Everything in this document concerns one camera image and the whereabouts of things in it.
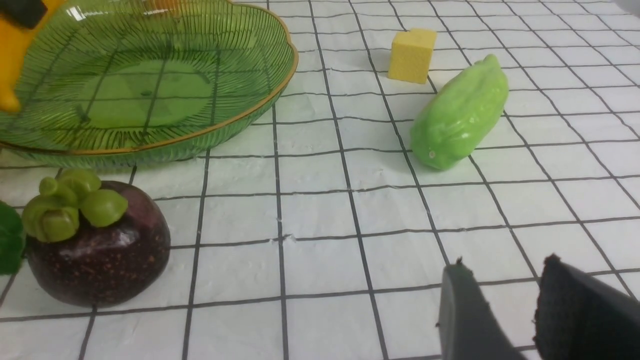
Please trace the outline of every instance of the green papaya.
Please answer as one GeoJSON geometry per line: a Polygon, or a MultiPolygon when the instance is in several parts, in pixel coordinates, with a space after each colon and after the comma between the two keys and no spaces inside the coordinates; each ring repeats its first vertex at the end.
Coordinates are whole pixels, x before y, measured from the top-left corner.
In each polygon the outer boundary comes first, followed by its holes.
{"type": "Polygon", "coordinates": [[[455,166],[498,123],[508,95],[507,76],[495,55],[467,67],[416,117],[410,129],[414,155],[438,170],[455,166]]]}

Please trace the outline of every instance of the grid tablecloth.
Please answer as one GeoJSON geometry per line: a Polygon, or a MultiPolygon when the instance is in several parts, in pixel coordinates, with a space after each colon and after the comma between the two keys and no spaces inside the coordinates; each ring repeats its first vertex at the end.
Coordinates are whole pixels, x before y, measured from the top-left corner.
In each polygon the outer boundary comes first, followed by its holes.
{"type": "MultiPolygon", "coordinates": [[[[551,253],[640,296],[639,19],[607,1],[255,4],[300,51],[276,106],[197,159],[102,174],[157,199],[166,272],[94,312],[28,266],[0,277],[0,359],[440,359],[442,268],[460,256],[530,359],[551,253]],[[385,72],[414,27],[439,32],[426,85],[385,72]],[[424,168],[412,119],[489,53],[511,85],[504,117],[454,169],[424,168]]],[[[0,165],[18,208],[58,171],[0,165]]]]}

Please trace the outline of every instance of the mangosteen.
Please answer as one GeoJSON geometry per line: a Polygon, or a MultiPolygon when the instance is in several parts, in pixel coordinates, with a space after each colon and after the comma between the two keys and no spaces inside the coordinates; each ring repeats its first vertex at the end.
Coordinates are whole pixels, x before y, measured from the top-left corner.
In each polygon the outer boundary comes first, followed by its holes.
{"type": "Polygon", "coordinates": [[[155,202],[139,188],[91,170],[45,177],[22,212],[26,259],[52,297],[108,307],[148,288],[164,271],[171,238],[155,202]]]}

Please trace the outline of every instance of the yellow object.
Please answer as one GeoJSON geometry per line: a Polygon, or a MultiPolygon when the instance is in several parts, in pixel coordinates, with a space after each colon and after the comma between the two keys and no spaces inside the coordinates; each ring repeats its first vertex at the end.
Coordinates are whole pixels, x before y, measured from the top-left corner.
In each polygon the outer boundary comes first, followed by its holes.
{"type": "Polygon", "coordinates": [[[20,111],[20,101],[15,96],[15,85],[20,78],[27,49],[65,0],[42,2],[47,7],[47,13],[35,29],[21,28],[0,15],[0,111],[20,111]]]}
{"type": "Polygon", "coordinates": [[[437,32],[426,29],[397,33],[391,44],[389,79],[426,83],[437,36],[437,32]]]}

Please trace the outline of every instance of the yellow sponge cube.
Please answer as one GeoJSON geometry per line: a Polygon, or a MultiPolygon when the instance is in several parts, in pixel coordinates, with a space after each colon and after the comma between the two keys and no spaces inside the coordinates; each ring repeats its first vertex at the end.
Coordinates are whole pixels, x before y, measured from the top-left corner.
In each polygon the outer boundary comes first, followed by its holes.
{"type": "Polygon", "coordinates": [[[391,44],[389,79],[426,83],[437,35],[437,32],[426,29],[397,33],[391,44]]]}

